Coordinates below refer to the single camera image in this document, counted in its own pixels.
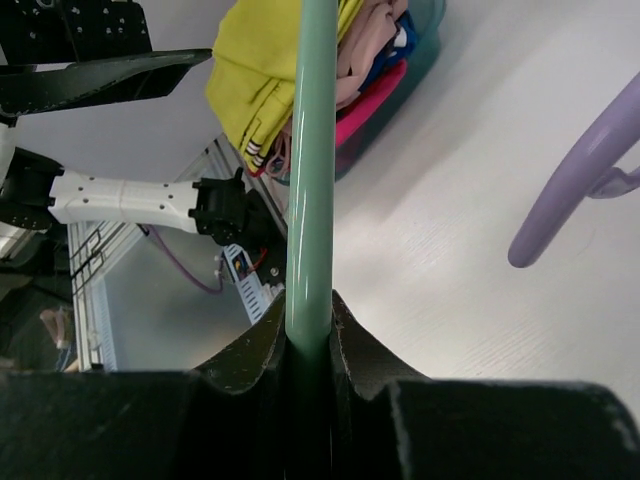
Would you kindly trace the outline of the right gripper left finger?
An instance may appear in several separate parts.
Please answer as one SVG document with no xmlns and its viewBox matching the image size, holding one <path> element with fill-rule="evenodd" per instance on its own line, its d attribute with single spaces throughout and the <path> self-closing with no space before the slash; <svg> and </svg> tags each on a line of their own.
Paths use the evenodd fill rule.
<svg viewBox="0 0 640 480">
<path fill-rule="evenodd" d="M 5 373 L 5 479 L 280 479 L 283 297 L 189 371 Z"/>
</svg>

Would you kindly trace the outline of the blue white patterned cloth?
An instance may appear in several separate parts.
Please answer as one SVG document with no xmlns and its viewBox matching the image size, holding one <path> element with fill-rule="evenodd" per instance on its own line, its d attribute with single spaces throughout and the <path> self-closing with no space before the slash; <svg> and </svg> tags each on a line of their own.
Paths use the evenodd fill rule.
<svg viewBox="0 0 640 480">
<path fill-rule="evenodd" d="M 368 75 L 361 86 L 359 93 L 363 93 L 387 70 L 393 68 L 401 60 L 406 59 L 415 50 L 418 43 L 418 35 L 412 15 L 406 10 L 395 22 L 396 34 L 374 58 Z"/>
</svg>

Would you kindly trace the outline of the yellow trousers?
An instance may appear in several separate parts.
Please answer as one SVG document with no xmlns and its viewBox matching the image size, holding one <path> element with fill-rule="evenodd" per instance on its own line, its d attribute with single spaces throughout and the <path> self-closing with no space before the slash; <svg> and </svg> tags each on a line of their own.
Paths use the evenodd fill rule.
<svg viewBox="0 0 640 480">
<path fill-rule="evenodd" d="M 206 98 L 249 173 L 260 175 L 293 112 L 300 1 L 238 1 L 219 25 Z"/>
</svg>

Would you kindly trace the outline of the pink cloth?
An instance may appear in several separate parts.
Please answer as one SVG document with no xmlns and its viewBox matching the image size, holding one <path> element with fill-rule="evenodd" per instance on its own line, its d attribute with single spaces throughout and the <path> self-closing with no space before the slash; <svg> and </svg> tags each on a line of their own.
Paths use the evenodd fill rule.
<svg viewBox="0 0 640 480">
<path fill-rule="evenodd" d="M 338 48 L 336 81 L 336 119 L 338 111 L 361 94 L 358 88 L 366 79 L 374 58 L 396 34 L 396 20 L 409 10 L 409 3 L 365 1 Z"/>
</svg>

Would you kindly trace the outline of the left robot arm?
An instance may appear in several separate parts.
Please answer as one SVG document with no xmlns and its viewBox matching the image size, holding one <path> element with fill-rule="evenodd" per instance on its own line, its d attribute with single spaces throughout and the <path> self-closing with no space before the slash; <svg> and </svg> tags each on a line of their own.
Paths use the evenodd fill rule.
<svg viewBox="0 0 640 480">
<path fill-rule="evenodd" d="M 18 146 L 25 116 L 169 95 L 207 49 L 156 51 L 133 1 L 1 5 L 1 219 L 33 231 L 85 221 L 149 224 L 249 252 L 279 231 L 241 172 L 226 180 L 153 183 L 85 175 Z"/>
</svg>

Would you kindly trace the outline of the purple clothes hanger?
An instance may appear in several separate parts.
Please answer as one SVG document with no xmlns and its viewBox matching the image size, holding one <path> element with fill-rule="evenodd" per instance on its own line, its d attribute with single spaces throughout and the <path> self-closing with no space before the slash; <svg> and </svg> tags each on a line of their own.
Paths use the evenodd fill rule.
<svg viewBox="0 0 640 480">
<path fill-rule="evenodd" d="M 507 254 L 516 268 L 533 265 L 580 203 L 639 188 L 639 171 L 616 163 L 639 143 L 639 78 L 635 76 L 563 158 L 515 235 Z"/>
</svg>

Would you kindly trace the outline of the magenta cloth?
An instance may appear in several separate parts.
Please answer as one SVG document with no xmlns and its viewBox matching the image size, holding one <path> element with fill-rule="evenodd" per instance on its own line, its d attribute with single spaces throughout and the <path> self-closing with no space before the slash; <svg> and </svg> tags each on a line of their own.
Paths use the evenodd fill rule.
<svg viewBox="0 0 640 480">
<path fill-rule="evenodd" d="M 373 116 L 381 111 L 387 99 L 405 77 L 407 60 L 400 60 L 394 66 L 384 68 L 382 73 L 365 88 L 354 102 L 338 111 L 336 119 L 335 146 L 343 147 L 361 131 Z M 251 176 L 262 174 L 283 179 L 290 172 L 292 153 L 292 120 L 289 119 L 278 132 L 266 157 L 257 156 L 246 161 Z"/>
</svg>

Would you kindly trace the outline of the green clothes hanger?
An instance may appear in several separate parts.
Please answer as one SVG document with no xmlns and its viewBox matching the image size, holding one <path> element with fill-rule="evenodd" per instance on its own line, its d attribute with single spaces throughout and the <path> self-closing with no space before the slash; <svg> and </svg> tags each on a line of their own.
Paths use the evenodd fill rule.
<svg viewBox="0 0 640 480">
<path fill-rule="evenodd" d="M 286 335 L 307 361 L 331 331 L 338 3 L 304 1 L 293 113 Z"/>
</svg>

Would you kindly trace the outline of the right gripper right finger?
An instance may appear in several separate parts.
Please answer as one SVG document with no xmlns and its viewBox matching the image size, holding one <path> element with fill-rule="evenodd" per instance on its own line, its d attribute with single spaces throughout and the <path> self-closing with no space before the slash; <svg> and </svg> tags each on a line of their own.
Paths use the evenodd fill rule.
<svg viewBox="0 0 640 480">
<path fill-rule="evenodd" d="M 436 380 L 332 298 L 337 479 L 635 479 L 639 429 L 593 383 Z"/>
</svg>

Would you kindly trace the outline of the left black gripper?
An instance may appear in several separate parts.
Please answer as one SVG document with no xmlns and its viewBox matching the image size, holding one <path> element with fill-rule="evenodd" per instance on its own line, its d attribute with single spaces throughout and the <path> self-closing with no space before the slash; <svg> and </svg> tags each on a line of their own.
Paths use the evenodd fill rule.
<svg viewBox="0 0 640 480">
<path fill-rule="evenodd" d="M 10 65 L 80 62 L 3 74 L 5 118 L 165 97 L 212 56 L 209 49 L 151 52 L 142 6 L 102 0 L 3 0 L 1 50 Z"/>
</svg>

